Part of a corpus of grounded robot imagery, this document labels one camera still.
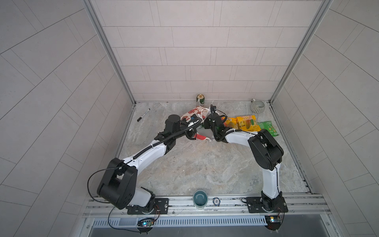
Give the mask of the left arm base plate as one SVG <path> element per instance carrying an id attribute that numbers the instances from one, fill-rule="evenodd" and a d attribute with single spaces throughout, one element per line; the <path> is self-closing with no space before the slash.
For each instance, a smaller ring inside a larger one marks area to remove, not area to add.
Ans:
<path id="1" fill-rule="evenodd" d="M 155 198 L 154 203 L 149 202 L 146 207 L 128 206 L 128 215 L 153 215 L 167 214 L 169 206 L 169 198 Z"/>

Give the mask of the red white paper gift bag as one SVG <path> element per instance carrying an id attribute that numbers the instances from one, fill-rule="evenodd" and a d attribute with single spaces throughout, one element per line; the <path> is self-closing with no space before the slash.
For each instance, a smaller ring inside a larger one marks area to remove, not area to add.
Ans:
<path id="1" fill-rule="evenodd" d="M 199 119 L 197 123 L 199 126 L 196 129 L 192 129 L 189 132 L 194 132 L 196 130 L 196 134 L 193 135 L 192 139 L 201 140 L 201 141 L 212 141 L 213 140 L 213 134 L 210 131 L 210 129 L 204 128 L 204 122 L 206 117 L 210 114 L 210 109 L 197 106 L 194 109 L 190 110 L 189 112 L 185 113 L 181 116 L 181 120 L 184 120 L 185 122 L 188 122 L 190 125 L 194 124 L 194 121 L 196 118 Z"/>

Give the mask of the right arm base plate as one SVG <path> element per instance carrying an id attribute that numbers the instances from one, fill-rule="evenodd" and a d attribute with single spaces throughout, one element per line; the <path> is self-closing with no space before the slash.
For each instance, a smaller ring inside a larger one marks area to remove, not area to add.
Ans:
<path id="1" fill-rule="evenodd" d="M 246 202 L 249 213 L 288 212 L 286 201 L 282 196 L 277 196 L 274 199 L 269 197 L 247 197 Z"/>

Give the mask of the yellow snack packet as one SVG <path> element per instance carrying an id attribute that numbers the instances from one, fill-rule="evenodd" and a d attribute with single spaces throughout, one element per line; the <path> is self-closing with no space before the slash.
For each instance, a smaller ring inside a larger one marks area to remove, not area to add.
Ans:
<path id="1" fill-rule="evenodd" d="M 239 129 L 239 125 L 236 118 L 227 118 L 224 122 L 224 125 L 233 129 Z"/>
<path id="2" fill-rule="evenodd" d="M 243 131 L 258 132 L 261 130 L 254 115 L 240 116 L 236 118 L 236 121 L 238 128 Z"/>

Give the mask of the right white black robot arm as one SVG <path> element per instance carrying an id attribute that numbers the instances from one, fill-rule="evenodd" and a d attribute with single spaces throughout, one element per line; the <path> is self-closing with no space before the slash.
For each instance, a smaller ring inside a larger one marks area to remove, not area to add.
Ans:
<path id="1" fill-rule="evenodd" d="M 248 132 L 224 125 L 222 117 L 211 113 L 204 127 L 211 129 L 218 142 L 235 143 L 250 147 L 256 163 L 263 173 L 263 189 L 261 192 L 261 207 L 265 212 L 287 212 L 283 194 L 280 190 L 279 170 L 284 151 L 272 135 L 265 129 L 258 132 Z"/>

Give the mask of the green snack packet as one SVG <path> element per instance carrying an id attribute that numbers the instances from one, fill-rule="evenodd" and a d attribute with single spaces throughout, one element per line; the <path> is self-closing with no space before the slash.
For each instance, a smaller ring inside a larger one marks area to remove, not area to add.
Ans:
<path id="1" fill-rule="evenodd" d="M 276 137 L 279 135 L 276 128 L 272 125 L 271 121 L 259 122 L 258 126 L 260 127 L 260 129 L 267 130 L 270 133 L 270 135 L 273 137 Z"/>

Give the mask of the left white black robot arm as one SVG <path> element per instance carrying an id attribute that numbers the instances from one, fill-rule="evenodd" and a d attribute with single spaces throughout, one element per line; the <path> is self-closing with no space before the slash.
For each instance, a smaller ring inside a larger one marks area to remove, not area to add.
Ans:
<path id="1" fill-rule="evenodd" d="M 96 193 L 104 200 L 91 198 L 99 203 L 112 204 L 120 210 L 134 208 L 150 213 L 155 208 L 156 196 L 152 191 L 136 186 L 139 172 L 166 155 L 178 138 L 186 136 L 194 140 L 201 122 L 198 117 L 186 121 L 178 115 L 170 115 L 165 121 L 164 131 L 158 133 L 149 146 L 131 157 L 122 160 L 114 158 L 107 168 L 99 170 L 104 174 Z"/>

